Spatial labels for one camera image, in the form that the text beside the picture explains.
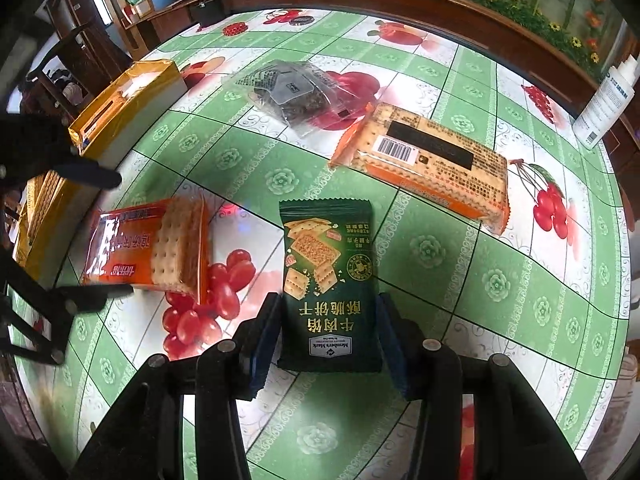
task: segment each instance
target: white bottle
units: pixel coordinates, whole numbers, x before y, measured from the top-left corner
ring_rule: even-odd
[[[589,104],[576,119],[575,136],[587,148],[593,148],[618,120],[635,92],[640,70],[638,61],[629,56],[616,68],[612,66]]]

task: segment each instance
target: flower print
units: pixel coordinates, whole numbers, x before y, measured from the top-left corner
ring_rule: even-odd
[[[538,298],[533,304],[533,317],[540,326],[545,326],[551,319],[551,305],[546,296]]]
[[[607,267],[605,264],[600,264],[600,267],[598,268],[598,276],[600,277],[600,283],[602,284],[602,286],[607,285],[607,283],[609,283],[609,280],[611,279],[609,267]]]
[[[426,269],[439,266],[447,255],[445,248],[431,235],[415,237],[409,243],[409,248]]]
[[[484,291],[489,298],[499,303],[509,295],[511,283],[500,269],[491,269],[482,275]]]
[[[575,423],[578,422],[578,417],[580,417],[580,408],[577,404],[574,404],[564,416],[563,429],[567,431],[574,427]]]
[[[470,134],[476,130],[474,124],[464,115],[454,115],[451,122],[459,132]]]
[[[578,341],[578,337],[580,336],[580,323],[577,318],[572,317],[566,324],[566,336],[571,344]]]
[[[607,223],[604,221],[604,218],[602,218],[602,216],[598,216],[598,229],[600,229],[600,232],[603,236],[609,234],[609,228],[607,227]]]
[[[467,94],[469,94],[471,97],[476,97],[476,98],[478,98],[478,99],[480,99],[480,98],[484,97],[484,93],[483,93],[480,89],[476,88],[475,86],[471,86],[471,85],[464,85],[462,88],[463,88],[463,89],[465,90],[465,92],[466,92]]]
[[[482,72],[482,69],[475,63],[467,63],[466,67],[471,70],[471,72]]]
[[[306,455],[324,454],[338,447],[338,439],[335,430],[329,428],[324,422],[318,422],[314,426],[305,426],[298,430],[298,448]]]
[[[116,380],[116,374],[113,371],[113,367],[111,366],[111,361],[109,361],[106,357],[100,358],[100,373],[102,374],[102,378],[104,382],[107,384],[113,384]]]
[[[420,72],[425,73],[426,75],[430,75],[431,77],[436,77],[438,75],[438,71],[430,66],[421,66],[418,68]]]
[[[216,156],[215,165],[219,170],[228,170],[242,160],[242,155],[235,148],[229,148]]]
[[[235,92],[232,92],[231,90],[225,92],[225,95],[223,97],[223,99],[227,102],[229,101],[235,101],[236,99],[241,98],[242,96],[240,94],[237,94]]]
[[[595,336],[593,336],[593,341],[591,342],[591,350],[593,350],[593,355],[596,357],[602,353],[602,349],[604,348],[604,338],[602,334],[598,332]]]
[[[84,322],[84,319],[77,316],[76,317],[76,335],[78,336],[78,339],[80,341],[84,341],[86,339],[86,332],[87,332],[86,323]]]
[[[163,124],[156,131],[154,131],[153,135],[151,136],[151,140],[153,140],[154,142],[158,142],[158,140],[162,139],[168,131],[169,127],[166,124]]]
[[[504,109],[507,111],[507,113],[513,117],[514,119],[516,119],[516,121],[523,121],[524,117],[522,116],[522,114],[517,111],[515,108],[511,107],[511,106],[506,106],[504,107]]]
[[[198,145],[199,142],[200,142],[200,139],[196,134],[189,134],[186,137],[184,137],[180,141],[180,143],[178,143],[178,150],[180,151],[180,153],[190,152],[193,148],[195,148]]]
[[[60,367],[60,369],[62,370],[62,380],[63,380],[63,382],[66,384],[66,386],[71,388],[73,381],[71,380],[71,370],[69,369],[69,366],[68,365],[62,365]]]
[[[293,171],[288,168],[270,171],[265,178],[267,188],[275,195],[290,193],[300,183]]]

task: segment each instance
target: cracker illustration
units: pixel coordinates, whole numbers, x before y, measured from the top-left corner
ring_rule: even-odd
[[[316,229],[318,231],[318,234],[320,234],[326,231],[327,229],[330,229],[331,227],[330,223],[327,224],[327,223],[324,223],[324,221],[319,222],[318,220],[319,219],[311,218],[309,220],[300,222],[299,224],[293,226],[290,229],[287,236],[295,240],[296,238],[298,238],[298,235],[300,234],[301,231],[310,231],[310,230]]]
[[[322,233],[324,233],[325,231],[328,231],[329,229],[331,229],[330,225],[316,224],[315,227],[312,227],[311,229],[308,229],[308,231],[312,232],[315,236],[319,236]]]
[[[334,267],[327,261],[319,267],[314,269],[314,278],[318,284],[320,294],[324,294],[332,286],[338,283],[338,278],[335,275]]]
[[[309,221],[316,222],[317,224],[326,224],[326,225],[331,224],[331,222],[329,222],[328,220],[325,220],[324,218],[307,218],[306,220],[293,220],[291,222],[287,222],[284,225],[289,229],[293,229],[296,225],[300,225],[302,224],[302,222],[309,222]]]
[[[340,257],[340,251],[319,240],[310,231],[299,233],[299,236],[291,244],[291,249],[316,267],[326,261],[333,264]]]
[[[290,296],[293,296],[297,300],[301,300],[305,297],[306,288],[309,285],[309,278],[296,269],[289,267],[287,275],[284,279],[283,290]]]

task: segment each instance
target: barcode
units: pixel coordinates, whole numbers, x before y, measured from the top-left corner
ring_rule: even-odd
[[[402,160],[403,162],[409,161],[409,158],[411,157],[412,151],[414,149],[415,148],[407,146],[406,144],[395,142],[388,137],[383,137],[383,139],[380,140],[380,145],[378,146],[378,151],[380,153],[392,156],[393,158],[397,158],[398,160]]]

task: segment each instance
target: red flower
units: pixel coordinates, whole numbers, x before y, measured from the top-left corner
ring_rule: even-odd
[[[595,38],[585,41],[584,44],[588,46],[590,50],[596,51],[598,49],[598,40]]]
[[[602,25],[602,20],[591,10],[587,10],[584,13],[584,17],[592,28],[599,28]]]

